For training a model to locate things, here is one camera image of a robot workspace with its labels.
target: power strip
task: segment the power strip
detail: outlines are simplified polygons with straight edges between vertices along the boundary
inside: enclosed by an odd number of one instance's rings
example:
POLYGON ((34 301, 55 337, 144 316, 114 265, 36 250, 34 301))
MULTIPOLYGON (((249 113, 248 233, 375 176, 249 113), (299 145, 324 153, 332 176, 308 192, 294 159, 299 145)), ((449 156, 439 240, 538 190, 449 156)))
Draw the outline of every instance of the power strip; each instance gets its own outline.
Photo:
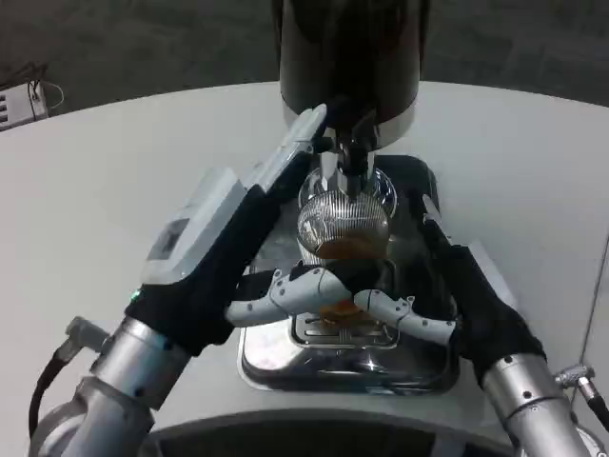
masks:
POLYGON ((0 90, 0 131, 49 117, 42 85, 32 92, 33 82, 0 90))

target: round table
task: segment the round table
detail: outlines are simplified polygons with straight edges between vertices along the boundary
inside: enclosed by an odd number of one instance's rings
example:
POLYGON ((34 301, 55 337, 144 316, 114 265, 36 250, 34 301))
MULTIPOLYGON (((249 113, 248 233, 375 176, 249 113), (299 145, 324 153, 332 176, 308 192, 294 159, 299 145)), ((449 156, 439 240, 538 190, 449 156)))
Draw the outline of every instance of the round table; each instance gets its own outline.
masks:
MULTIPOLYGON (((411 130, 381 151, 421 157, 435 171, 449 231, 484 243, 554 369, 576 363, 584 349, 609 229, 608 126, 601 107, 422 83, 411 130)), ((71 318, 113 331, 147 251, 205 169, 230 166, 246 176, 285 131, 278 86, 266 83, 131 100, 0 133, 6 455, 27 449, 29 398, 71 318)), ((465 362, 442 395, 281 393, 240 378, 237 342, 235 332, 190 363, 156 414, 157 428, 325 409, 507 444, 465 362)), ((62 372, 42 414, 71 398, 93 358, 83 351, 62 372)), ((603 384, 609 391, 609 378, 603 384)))

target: gray carpet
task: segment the gray carpet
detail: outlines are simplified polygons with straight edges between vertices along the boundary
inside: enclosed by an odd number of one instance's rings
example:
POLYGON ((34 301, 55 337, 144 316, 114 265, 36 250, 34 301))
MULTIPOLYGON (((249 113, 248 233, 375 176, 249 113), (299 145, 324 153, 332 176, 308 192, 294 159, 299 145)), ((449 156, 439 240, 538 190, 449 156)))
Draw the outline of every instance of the gray carpet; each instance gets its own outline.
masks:
MULTIPOLYGON (((609 106, 608 30, 606 0, 436 0, 423 78, 609 106)), ((270 0, 0 0, 0 79, 29 60, 57 113, 277 78, 270 0)))

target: white robotic finger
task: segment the white robotic finger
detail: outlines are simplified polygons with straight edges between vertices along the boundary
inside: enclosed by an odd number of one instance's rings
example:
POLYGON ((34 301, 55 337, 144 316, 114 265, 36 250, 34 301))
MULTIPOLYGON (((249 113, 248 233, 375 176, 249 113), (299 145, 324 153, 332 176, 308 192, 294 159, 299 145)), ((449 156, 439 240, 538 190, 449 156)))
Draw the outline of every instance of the white robotic finger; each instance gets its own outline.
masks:
POLYGON ((398 330, 421 340, 448 346, 450 337, 455 331, 455 323, 427 319, 412 311, 398 323, 398 330))
POLYGON ((277 281, 270 297, 287 314, 317 312, 320 308, 352 297, 351 292, 330 271, 315 268, 298 278, 289 276, 277 281))
POLYGON ((261 326, 283 321, 287 313, 266 297, 248 302, 232 302, 225 314, 226 319, 237 328, 261 326))
POLYGON ((408 302, 396 301, 380 290, 362 290, 353 298, 355 306, 375 319, 398 328, 400 321, 411 312, 408 302))
POLYGON ((259 326, 351 299, 351 292, 330 271, 315 268, 296 278, 287 274, 273 281, 257 300, 235 301, 225 317, 238 328, 259 326))
POLYGON ((375 319, 421 340, 446 346, 455 323, 427 319, 412 310, 415 297, 393 300, 380 290, 363 290, 354 297, 355 305, 375 319))
POLYGON ((325 120, 326 105, 305 109, 294 121, 281 145, 263 163, 260 163, 245 180, 246 188, 260 185, 268 191, 282 171, 298 153, 307 150, 310 142, 325 120))

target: glass cup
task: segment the glass cup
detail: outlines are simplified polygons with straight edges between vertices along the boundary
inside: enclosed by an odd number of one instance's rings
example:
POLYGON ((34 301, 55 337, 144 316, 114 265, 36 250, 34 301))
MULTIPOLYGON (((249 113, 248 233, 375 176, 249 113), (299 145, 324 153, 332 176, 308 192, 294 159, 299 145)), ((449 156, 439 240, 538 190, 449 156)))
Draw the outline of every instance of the glass cup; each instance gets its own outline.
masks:
MULTIPOLYGON (((383 205, 365 193, 354 200, 339 190, 319 194, 301 209, 297 240, 306 265, 333 260, 383 259, 389 242, 389 218, 383 205)), ((328 304, 320 315, 336 324, 361 314, 351 300, 328 304)))

